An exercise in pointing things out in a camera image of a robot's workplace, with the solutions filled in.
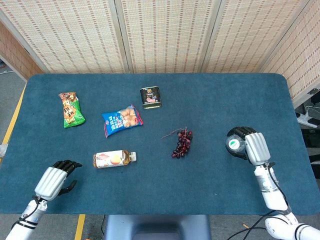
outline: snack bag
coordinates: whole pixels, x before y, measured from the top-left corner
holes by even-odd
[[[104,119],[104,132],[106,138],[120,130],[144,124],[139,112],[132,104],[120,111],[103,113],[102,117]]]
[[[70,128],[83,124],[86,119],[80,111],[79,100],[74,91],[59,94],[63,104],[63,127]]]

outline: blue snack bag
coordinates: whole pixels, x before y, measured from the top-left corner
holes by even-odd
[[[102,117],[104,119],[104,132],[106,138],[118,131],[144,124],[139,112],[132,104],[120,111],[103,113]]]

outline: blue tablecloth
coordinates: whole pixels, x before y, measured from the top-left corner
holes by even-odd
[[[140,88],[159,86],[162,107],[143,109]],[[83,125],[64,129],[58,94],[75,91]],[[106,139],[105,112],[133,104],[144,121]],[[175,134],[187,126],[187,157],[172,159]],[[262,132],[273,167],[295,214],[320,211],[313,176],[286,80],[278,74],[41,74],[26,86],[0,168],[0,213],[21,213],[47,167],[83,164],[68,194],[48,203],[65,214],[265,214],[255,168],[225,149],[227,132]],[[96,169],[94,153],[129,150],[137,162]]]

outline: grapes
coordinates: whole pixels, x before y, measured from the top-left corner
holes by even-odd
[[[177,133],[178,142],[176,143],[176,149],[171,154],[171,157],[179,159],[183,158],[189,152],[191,140],[193,138],[192,131],[187,131],[187,128]]]

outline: robotic hand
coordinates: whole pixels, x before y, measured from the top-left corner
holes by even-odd
[[[265,220],[268,233],[282,240],[318,240],[320,230],[307,224],[299,223],[292,213],[287,199],[278,185],[272,166],[266,140],[261,132],[251,127],[234,127],[227,134],[226,149],[238,158],[248,160],[255,166],[254,175],[266,206],[280,214]]]
[[[58,161],[47,168],[35,187],[36,196],[33,196],[33,200],[29,202],[19,220],[12,225],[6,240],[29,239],[47,210],[47,202],[59,195],[69,193],[74,188],[76,180],[66,188],[62,188],[62,186],[66,178],[78,167],[82,167],[82,165],[75,161],[65,160]]]

